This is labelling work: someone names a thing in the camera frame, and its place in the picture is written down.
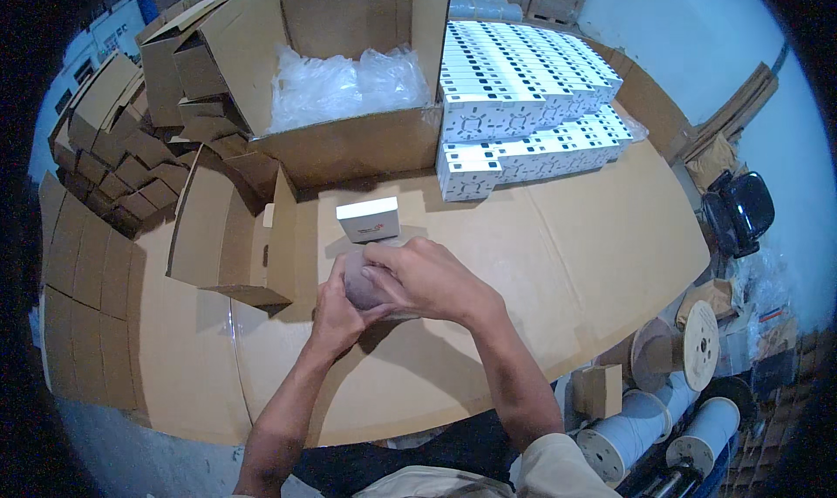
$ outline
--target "dark pants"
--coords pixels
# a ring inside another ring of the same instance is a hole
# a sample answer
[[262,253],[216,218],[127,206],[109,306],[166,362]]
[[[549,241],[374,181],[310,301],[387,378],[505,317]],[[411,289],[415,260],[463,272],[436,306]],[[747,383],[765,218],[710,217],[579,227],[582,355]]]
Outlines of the dark pants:
[[326,498],[351,496],[387,474],[410,465],[449,467],[509,481],[518,456],[493,409],[451,424],[414,449],[393,450],[369,443],[319,447],[302,452],[294,475]]

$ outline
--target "wooden spool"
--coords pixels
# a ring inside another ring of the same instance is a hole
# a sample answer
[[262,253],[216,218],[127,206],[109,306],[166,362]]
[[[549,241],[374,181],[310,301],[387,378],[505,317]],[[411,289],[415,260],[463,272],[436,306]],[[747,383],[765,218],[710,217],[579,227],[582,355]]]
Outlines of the wooden spool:
[[682,333],[654,318],[604,352],[599,364],[622,364],[624,380],[646,392],[659,391],[669,374],[677,371],[684,371],[693,391],[702,391],[712,379],[719,353],[715,313],[699,300],[689,311]]

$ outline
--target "black chair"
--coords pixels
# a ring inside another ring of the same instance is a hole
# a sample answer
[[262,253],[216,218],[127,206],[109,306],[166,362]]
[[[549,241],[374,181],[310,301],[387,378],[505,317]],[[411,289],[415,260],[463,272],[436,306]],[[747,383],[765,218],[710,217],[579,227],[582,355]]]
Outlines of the black chair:
[[733,177],[724,171],[709,186],[701,204],[721,252],[735,259],[759,250],[757,240],[775,217],[768,187],[756,172]]

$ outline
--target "gray round object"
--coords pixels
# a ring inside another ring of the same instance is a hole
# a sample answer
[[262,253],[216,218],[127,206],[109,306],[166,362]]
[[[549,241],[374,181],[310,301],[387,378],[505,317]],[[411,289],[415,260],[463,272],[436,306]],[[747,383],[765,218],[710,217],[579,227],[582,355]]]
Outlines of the gray round object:
[[363,258],[360,251],[352,251],[346,255],[346,274],[343,281],[346,284],[346,298],[359,310],[367,310],[377,307],[380,304],[392,302],[386,291],[375,287],[365,276],[361,274],[363,266],[377,267],[370,265]]

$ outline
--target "person's left hand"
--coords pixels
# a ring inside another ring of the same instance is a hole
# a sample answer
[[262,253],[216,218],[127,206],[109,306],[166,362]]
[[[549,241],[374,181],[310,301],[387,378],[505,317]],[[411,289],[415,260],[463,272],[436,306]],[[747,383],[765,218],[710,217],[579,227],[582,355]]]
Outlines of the person's left hand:
[[313,351],[332,361],[353,346],[369,325],[398,308],[396,304],[380,304],[358,311],[346,298],[345,273],[346,255],[339,254],[328,280],[317,287],[314,326],[308,339]]

